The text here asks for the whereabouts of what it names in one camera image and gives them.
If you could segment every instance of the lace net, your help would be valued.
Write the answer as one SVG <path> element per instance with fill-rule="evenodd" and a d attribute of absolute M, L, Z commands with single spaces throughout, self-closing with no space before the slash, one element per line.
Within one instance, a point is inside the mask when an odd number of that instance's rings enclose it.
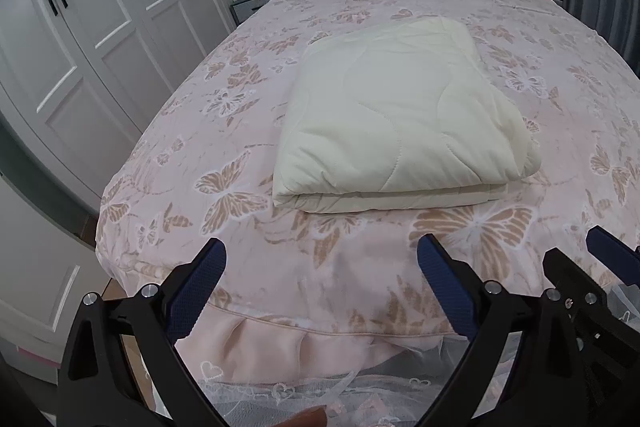
<path fill-rule="evenodd" d="M 612 313 L 640 331 L 640 290 L 614 286 Z M 509 376 L 520 342 L 510 334 L 500 363 L 476 415 L 495 407 Z M 201 378 L 198 384 L 231 427 L 271 427 L 309 407 L 326 407 L 330 427 L 413 426 L 434 402 L 462 358 L 468 341 L 442 337 L 427 351 L 406 349 L 376 367 L 331 378 L 297 382 L 238 385 Z M 156 411 L 169 416 L 154 387 Z"/>

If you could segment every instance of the wardrobe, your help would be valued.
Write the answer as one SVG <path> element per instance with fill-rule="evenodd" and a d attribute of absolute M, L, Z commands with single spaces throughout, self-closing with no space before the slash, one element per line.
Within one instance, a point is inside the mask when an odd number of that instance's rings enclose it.
<path fill-rule="evenodd" d="M 172 92 L 235 25 L 230 0 L 0 0 L 0 112 L 94 210 Z"/>

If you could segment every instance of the pink bedspread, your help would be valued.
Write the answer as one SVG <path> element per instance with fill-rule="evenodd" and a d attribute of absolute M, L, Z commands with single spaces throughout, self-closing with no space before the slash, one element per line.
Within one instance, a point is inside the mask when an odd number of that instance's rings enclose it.
<path fill-rule="evenodd" d="M 477 206 L 352 215 L 275 210 L 280 123 L 304 49 L 327 35 L 441 15 L 465 23 L 495 85 L 540 142 L 543 166 Z M 601 285 L 584 238 L 595 224 L 638 238 L 640 81 L 551 0 L 273 0 L 167 101 L 107 187 L 102 265 L 132 295 L 190 261 L 208 237 L 228 263 L 177 348 L 197 378 L 283 382 L 345 373 L 433 346 L 451 327 L 415 259 L 433 232 L 511 292 L 548 285 L 559 247 Z"/>

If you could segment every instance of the folded quilt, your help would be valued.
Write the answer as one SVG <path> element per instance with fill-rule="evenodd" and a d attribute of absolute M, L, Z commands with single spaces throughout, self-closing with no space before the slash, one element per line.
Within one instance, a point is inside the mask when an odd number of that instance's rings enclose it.
<path fill-rule="evenodd" d="M 442 17 L 325 37 L 300 61 L 273 202 L 307 212 L 499 198 L 540 154 L 466 26 Z"/>

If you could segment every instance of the nightstand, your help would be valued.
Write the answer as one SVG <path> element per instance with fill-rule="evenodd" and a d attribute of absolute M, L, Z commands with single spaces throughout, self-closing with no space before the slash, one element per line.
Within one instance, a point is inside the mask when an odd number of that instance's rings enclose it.
<path fill-rule="evenodd" d="M 236 24 L 240 25 L 269 1 L 270 0 L 238 0 L 229 6 L 231 8 L 231 15 L 234 17 Z"/>

